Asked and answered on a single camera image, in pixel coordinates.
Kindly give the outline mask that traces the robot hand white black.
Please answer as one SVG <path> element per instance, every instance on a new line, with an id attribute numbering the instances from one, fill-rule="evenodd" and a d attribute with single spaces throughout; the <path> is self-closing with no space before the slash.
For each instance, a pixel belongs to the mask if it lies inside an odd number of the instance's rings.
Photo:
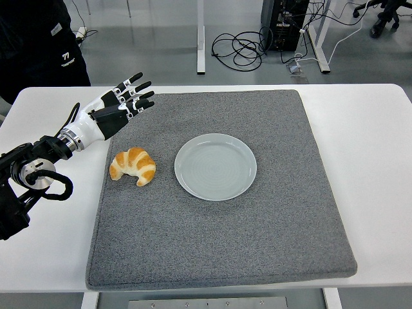
<path id="1" fill-rule="evenodd" d="M 60 139 L 66 141 L 71 151 L 82 151 L 93 142 L 111 138 L 133 117 L 152 107 L 154 102 L 149 98 L 154 92 L 143 93 L 151 82 L 133 86 L 142 76 L 143 73 L 137 73 L 92 100 L 72 123 L 61 129 Z"/>

